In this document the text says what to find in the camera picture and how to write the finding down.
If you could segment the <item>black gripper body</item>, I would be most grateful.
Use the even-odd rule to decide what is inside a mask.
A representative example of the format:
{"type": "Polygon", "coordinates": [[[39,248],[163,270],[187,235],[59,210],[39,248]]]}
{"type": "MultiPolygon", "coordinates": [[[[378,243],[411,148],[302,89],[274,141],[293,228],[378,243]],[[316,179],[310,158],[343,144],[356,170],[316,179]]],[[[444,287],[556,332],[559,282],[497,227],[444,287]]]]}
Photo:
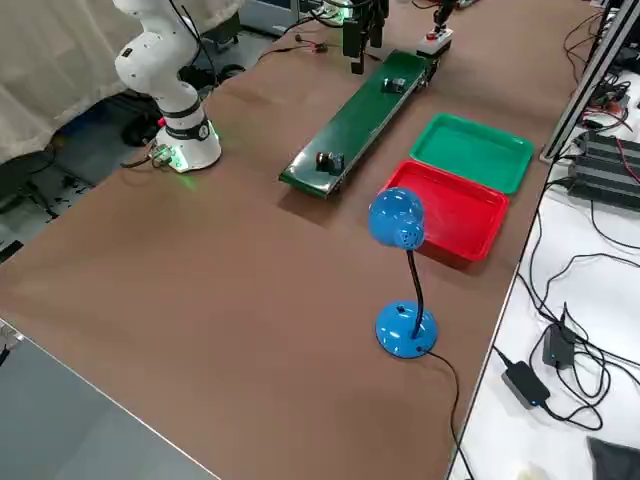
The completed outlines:
{"type": "Polygon", "coordinates": [[[388,0],[354,0],[350,3],[350,18],[364,20],[367,16],[385,20],[389,16],[388,0]]]}

